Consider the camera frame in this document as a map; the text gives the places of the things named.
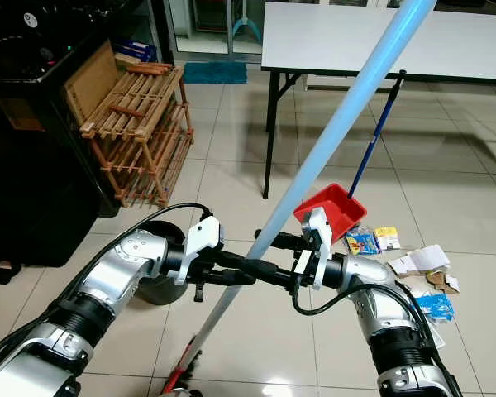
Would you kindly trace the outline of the folded wooden slat rack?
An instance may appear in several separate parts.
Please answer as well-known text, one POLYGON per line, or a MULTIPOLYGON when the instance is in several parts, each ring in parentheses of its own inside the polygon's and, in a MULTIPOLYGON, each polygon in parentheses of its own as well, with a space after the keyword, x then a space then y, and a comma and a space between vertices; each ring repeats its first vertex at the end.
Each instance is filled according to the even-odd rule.
POLYGON ((184 67, 131 65, 79 132, 122 207, 166 207, 194 142, 184 67))

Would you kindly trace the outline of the black round waste bin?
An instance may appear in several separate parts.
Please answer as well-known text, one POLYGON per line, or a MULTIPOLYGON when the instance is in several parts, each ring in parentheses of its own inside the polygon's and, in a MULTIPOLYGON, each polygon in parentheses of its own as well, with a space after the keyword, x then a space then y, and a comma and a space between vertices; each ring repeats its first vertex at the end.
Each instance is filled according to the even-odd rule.
MULTIPOLYGON (((166 239, 168 255, 165 262, 173 262, 180 265, 184 256, 185 234, 181 228, 171 222, 146 222, 143 230, 150 234, 161 236, 166 239)), ((174 279, 166 277, 166 272, 162 271, 157 277, 142 277, 139 281, 136 296, 142 301, 154 306, 165 306, 176 302, 187 291, 188 284, 177 285, 174 279)))

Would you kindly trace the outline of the teal floor mat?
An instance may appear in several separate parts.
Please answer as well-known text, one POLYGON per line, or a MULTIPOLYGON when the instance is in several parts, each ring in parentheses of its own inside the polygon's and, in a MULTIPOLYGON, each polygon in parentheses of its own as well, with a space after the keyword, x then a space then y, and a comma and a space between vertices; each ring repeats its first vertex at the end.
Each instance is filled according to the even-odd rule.
POLYGON ((187 63, 184 65, 186 84, 245 84, 247 68, 244 63, 210 61, 210 63, 187 63))

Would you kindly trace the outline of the brown cardboard scrap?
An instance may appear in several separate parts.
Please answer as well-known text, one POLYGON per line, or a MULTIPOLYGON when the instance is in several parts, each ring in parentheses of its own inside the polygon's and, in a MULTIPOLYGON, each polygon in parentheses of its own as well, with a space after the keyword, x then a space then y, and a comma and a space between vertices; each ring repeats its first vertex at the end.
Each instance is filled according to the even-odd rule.
POLYGON ((426 276, 426 280, 438 290, 443 291, 444 294, 460 293, 459 280, 455 276, 449 275, 449 273, 444 270, 437 270, 429 273, 429 275, 426 276))

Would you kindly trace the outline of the light blue plastic packet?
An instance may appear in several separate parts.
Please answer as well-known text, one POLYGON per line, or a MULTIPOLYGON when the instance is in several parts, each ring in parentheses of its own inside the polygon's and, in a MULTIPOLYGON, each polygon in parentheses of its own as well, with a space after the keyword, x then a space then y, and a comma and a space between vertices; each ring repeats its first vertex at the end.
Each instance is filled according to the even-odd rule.
POLYGON ((424 294, 417 297, 423 314, 433 323, 448 323, 455 320, 455 308, 445 294, 424 294))

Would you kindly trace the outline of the colourful blue snack packet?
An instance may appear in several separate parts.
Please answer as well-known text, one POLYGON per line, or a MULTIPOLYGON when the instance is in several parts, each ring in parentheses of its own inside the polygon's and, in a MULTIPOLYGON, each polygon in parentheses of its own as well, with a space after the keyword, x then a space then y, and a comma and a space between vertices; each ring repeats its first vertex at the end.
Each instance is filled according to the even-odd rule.
POLYGON ((359 226, 350 228, 344 234, 344 242, 353 255, 377 255, 381 252, 373 231, 368 227, 359 226))

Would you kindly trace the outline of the white table black legs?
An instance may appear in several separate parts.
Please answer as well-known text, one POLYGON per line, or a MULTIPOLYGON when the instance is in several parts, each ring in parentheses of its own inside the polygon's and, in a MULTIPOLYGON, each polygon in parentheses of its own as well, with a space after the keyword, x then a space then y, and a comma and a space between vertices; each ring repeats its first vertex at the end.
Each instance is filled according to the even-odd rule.
MULTIPOLYGON (((395 8, 270 2, 260 69, 270 74, 263 198, 268 198, 277 106, 298 76, 355 77, 395 8)), ((432 11, 388 72, 404 82, 496 84, 496 15, 432 11)))

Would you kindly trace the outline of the glass sliding door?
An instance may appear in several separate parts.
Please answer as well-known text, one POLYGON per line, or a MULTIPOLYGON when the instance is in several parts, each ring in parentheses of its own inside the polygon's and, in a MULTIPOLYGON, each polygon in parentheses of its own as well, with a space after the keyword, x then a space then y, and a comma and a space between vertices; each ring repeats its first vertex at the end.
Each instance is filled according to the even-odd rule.
POLYGON ((262 43, 234 22, 251 19, 264 31, 267 0, 164 0, 169 48, 176 60, 234 60, 259 63, 262 43))

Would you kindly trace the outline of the white paper carton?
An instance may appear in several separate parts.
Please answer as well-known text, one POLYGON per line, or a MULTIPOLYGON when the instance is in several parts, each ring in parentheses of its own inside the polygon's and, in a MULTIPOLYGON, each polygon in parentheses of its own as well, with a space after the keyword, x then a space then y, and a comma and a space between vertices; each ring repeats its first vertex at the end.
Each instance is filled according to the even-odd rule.
POLYGON ((396 276, 406 277, 446 271, 450 267, 450 260, 441 246, 430 245, 388 261, 388 265, 396 276))

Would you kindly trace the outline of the light blue handled red broom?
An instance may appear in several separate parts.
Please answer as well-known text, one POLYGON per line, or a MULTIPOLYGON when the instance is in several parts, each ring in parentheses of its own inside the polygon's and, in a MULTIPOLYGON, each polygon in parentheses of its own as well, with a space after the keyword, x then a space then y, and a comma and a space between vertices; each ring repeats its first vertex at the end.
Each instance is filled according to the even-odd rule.
MULTIPOLYGON (((422 25, 423 20, 430 11, 433 11, 436 0, 404 0, 404 4, 392 15, 390 23, 385 27, 384 34, 378 38, 375 48, 366 60, 362 61, 360 71, 351 89, 347 91, 338 109, 332 114, 331 120, 317 139, 311 151, 308 152, 296 177, 291 181, 289 189, 277 203, 277 208, 272 212, 265 223, 259 237, 255 239, 247 253, 248 260, 259 260, 269 249, 270 243, 282 230, 283 224, 291 215, 293 209, 304 200, 306 190, 316 181, 317 176, 330 161, 336 148, 342 143, 346 133, 360 116, 361 111, 368 106, 368 102, 375 94, 381 80, 387 76, 400 54, 406 49, 415 31, 422 25)), ((222 315, 231 306, 236 296, 240 293, 241 286, 226 287, 224 294, 219 298, 207 320, 203 323, 199 334, 185 347, 184 354, 179 363, 169 374, 162 394, 157 397, 183 397, 173 391, 174 383, 183 377, 185 368, 195 357, 203 344, 207 341, 212 330, 217 326, 222 315)))

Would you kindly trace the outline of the red dustpan blue handle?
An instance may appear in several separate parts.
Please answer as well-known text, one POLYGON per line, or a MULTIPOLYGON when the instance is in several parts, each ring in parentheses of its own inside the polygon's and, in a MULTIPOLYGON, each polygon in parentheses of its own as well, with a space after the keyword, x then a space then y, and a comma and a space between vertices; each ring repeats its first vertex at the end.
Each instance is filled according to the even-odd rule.
POLYGON ((293 211, 294 219, 297 219, 298 222, 305 223, 306 220, 309 219, 309 216, 317 212, 317 208, 322 209, 324 215, 327 216, 328 224, 330 224, 331 241, 337 242, 347 231, 350 231, 352 227, 357 226, 357 224, 365 218, 368 211, 366 211, 364 205, 354 198, 354 193, 356 193, 361 177, 364 174, 365 167, 368 166, 370 158, 372 158, 376 144, 380 139, 381 132, 384 131, 384 124, 388 120, 392 106, 394 105, 400 90, 402 90, 406 78, 406 70, 401 69, 397 73, 396 82, 393 84, 393 87, 388 94, 384 110, 380 114, 380 117, 378 117, 372 140, 370 140, 368 148, 365 149, 365 154, 362 156, 354 181, 351 183, 351 189, 345 190, 338 183, 328 185, 325 189, 321 189, 319 193, 298 205, 293 211))

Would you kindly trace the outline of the blue carton box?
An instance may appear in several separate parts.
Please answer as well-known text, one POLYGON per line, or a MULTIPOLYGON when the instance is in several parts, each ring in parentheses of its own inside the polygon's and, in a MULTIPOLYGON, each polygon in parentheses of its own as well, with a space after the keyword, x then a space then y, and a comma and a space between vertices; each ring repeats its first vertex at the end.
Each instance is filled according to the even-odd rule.
POLYGON ((158 63, 159 56, 156 45, 134 41, 134 39, 112 38, 112 48, 122 55, 141 60, 142 63, 158 63))

